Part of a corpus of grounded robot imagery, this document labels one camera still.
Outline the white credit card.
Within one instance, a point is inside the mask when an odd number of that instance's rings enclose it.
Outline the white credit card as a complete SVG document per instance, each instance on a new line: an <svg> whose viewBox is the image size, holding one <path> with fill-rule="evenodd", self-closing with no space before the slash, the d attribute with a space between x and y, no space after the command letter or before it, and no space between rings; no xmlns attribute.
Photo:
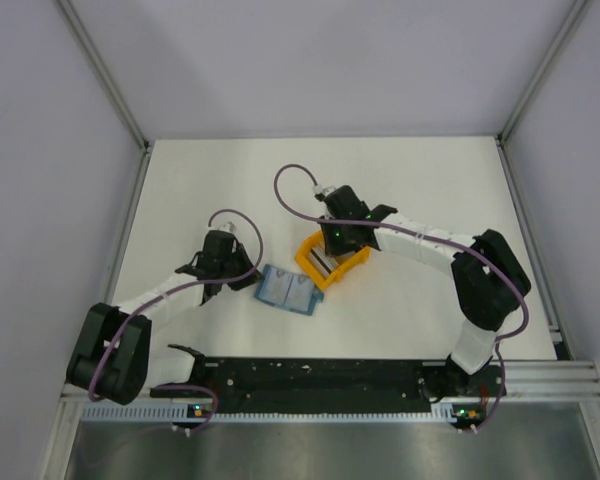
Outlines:
<svg viewBox="0 0 600 480"><path fill-rule="evenodd" d="M306 275L293 275L285 300L288 309L308 314L313 298L314 285Z"/></svg>
<svg viewBox="0 0 600 480"><path fill-rule="evenodd" d="M258 298L264 302L282 306L286 302L292 274L286 270L270 266L266 272Z"/></svg>

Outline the orange plastic card stand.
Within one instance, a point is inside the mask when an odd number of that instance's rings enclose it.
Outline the orange plastic card stand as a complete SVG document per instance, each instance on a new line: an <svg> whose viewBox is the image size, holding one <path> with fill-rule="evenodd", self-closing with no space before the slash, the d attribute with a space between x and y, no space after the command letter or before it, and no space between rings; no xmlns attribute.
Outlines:
<svg viewBox="0 0 600 480"><path fill-rule="evenodd" d="M352 269L364 264L371 255L371 248L330 256L326 252L323 233L318 231L307 237L295 254L295 262L302 272L325 293L332 285L339 283Z"/></svg>

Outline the blue leather card holder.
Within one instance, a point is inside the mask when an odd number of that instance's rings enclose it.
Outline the blue leather card holder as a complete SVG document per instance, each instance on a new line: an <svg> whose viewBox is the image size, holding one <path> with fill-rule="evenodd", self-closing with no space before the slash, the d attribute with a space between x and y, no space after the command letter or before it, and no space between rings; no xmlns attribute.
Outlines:
<svg viewBox="0 0 600 480"><path fill-rule="evenodd" d="M274 308L312 316L324 293L307 275L266 264L254 297Z"/></svg>

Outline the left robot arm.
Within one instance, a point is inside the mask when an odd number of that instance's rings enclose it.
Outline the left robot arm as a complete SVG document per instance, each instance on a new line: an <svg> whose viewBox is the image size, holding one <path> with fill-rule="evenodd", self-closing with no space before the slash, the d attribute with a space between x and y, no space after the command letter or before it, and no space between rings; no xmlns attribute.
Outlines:
<svg viewBox="0 0 600 480"><path fill-rule="evenodd" d="M87 312L67 369L66 382L97 398L126 405L144 389L173 384L185 396L206 387L191 347L152 343L171 321L210 302L227 285L233 291L262 278L227 222L208 230L202 250L166 280L118 305L97 303Z"/></svg>

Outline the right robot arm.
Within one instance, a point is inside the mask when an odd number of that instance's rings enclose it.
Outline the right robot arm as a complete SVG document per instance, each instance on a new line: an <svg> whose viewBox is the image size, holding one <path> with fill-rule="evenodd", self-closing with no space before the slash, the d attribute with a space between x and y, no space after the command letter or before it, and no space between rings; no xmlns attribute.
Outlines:
<svg viewBox="0 0 600 480"><path fill-rule="evenodd" d="M328 256L370 247L416 260L449 276L464 322L449 355L449 388L467 396L484 380L498 332L531 290L531 282L502 234L463 235L412 221L380 204L371 209L348 186L313 187L325 205L321 230Z"/></svg>

